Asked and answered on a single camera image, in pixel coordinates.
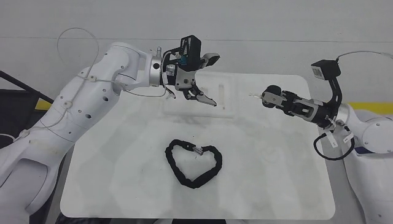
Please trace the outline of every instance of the white board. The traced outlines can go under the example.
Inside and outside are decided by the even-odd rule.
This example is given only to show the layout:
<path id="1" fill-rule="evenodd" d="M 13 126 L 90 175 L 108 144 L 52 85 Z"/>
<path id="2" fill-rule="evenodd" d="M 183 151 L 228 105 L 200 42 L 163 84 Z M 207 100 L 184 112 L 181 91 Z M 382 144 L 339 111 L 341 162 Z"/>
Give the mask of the white board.
<path id="1" fill-rule="evenodd" d="M 309 98 L 295 75 L 199 72 L 197 85 L 217 107 L 122 94 L 119 103 L 74 149 L 61 211 L 69 217 L 326 220 L 335 212 L 326 165 L 313 150 L 315 125 L 267 109 L 248 96 L 271 84 Z M 159 94 L 161 89 L 138 93 Z M 166 158 L 173 139 L 214 145 L 218 175 L 198 189 L 181 185 Z M 214 166 L 175 147 L 186 177 Z"/>

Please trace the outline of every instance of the white robotic arm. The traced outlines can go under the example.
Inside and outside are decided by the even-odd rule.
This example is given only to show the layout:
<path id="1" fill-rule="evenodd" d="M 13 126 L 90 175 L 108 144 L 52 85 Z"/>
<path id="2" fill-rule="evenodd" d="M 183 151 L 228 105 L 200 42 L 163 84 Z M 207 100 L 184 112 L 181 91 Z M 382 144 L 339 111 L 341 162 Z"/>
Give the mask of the white robotic arm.
<path id="1" fill-rule="evenodd" d="M 304 99 L 281 88 L 269 86 L 262 95 L 267 108 L 315 123 L 324 133 L 314 141 L 316 152 L 327 160 L 344 159 L 349 183 L 358 197 L 368 224 L 393 223 L 393 121 L 366 110 L 354 110 L 341 103 L 336 77 L 341 74 L 336 60 L 311 65 L 317 78 L 328 80 L 333 91 L 329 102 Z M 316 143 L 327 137 L 333 147 L 341 146 L 343 156 L 329 158 Z"/>
<path id="2" fill-rule="evenodd" d="M 146 66 L 138 76 L 141 59 Z M 1 223 L 28 223 L 52 193 L 65 154 L 116 105 L 122 91 L 163 85 L 170 92 L 162 81 L 162 64 L 161 48 L 153 56 L 129 44 L 112 44 L 99 63 L 81 70 L 62 89 L 31 129 L 1 149 Z"/>

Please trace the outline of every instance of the label tag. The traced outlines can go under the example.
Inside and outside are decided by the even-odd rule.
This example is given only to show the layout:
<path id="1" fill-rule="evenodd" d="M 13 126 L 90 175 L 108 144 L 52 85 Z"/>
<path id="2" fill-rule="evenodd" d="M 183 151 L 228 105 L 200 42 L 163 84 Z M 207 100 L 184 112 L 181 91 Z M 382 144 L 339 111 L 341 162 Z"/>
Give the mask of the label tag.
<path id="1" fill-rule="evenodd" d="M 347 143 L 347 142 L 350 141 L 353 137 L 354 137 L 354 134 L 351 132 L 349 135 L 347 135 L 347 136 L 344 138 L 344 143 Z"/>
<path id="2" fill-rule="evenodd" d="M 164 73 L 162 74 L 162 82 L 163 82 L 164 84 L 168 84 L 168 77 L 166 76 L 166 72 L 164 72 Z"/>
<path id="3" fill-rule="evenodd" d="M 174 64 L 169 64 L 166 66 L 166 75 L 174 76 L 175 66 Z"/>
<path id="4" fill-rule="evenodd" d="M 330 131 L 326 131 L 326 138 L 329 140 L 330 144 L 332 145 L 333 148 L 338 147 L 336 139 L 333 137 L 333 134 Z"/>

